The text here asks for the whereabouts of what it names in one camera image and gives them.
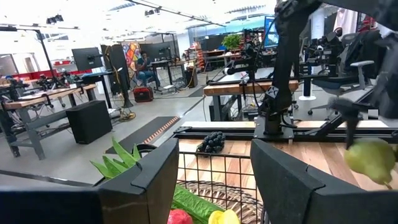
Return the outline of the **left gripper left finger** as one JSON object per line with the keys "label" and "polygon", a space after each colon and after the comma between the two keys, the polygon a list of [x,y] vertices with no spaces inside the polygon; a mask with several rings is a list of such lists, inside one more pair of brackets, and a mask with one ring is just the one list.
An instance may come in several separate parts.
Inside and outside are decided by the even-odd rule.
{"label": "left gripper left finger", "polygon": [[167,223],[178,160],[172,138],[95,187],[3,187],[1,223]]}

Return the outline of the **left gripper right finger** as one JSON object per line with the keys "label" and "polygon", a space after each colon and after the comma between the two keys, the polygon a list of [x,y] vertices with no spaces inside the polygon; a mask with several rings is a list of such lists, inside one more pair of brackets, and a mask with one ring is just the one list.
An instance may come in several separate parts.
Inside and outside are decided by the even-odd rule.
{"label": "left gripper right finger", "polygon": [[251,165],[271,223],[397,223],[397,191],[366,191],[253,139]]}

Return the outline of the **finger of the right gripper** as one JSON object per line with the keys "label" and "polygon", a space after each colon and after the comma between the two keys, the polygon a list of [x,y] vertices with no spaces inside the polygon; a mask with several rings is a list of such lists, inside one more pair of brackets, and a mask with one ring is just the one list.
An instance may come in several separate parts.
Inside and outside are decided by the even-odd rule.
{"label": "finger of the right gripper", "polygon": [[328,102],[329,109],[338,111],[343,121],[346,122],[346,148],[349,149],[355,143],[355,131],[359,124],[359,113],[366,113],[375,107],[369,103],[355,103],[345,98],[330,98]]}

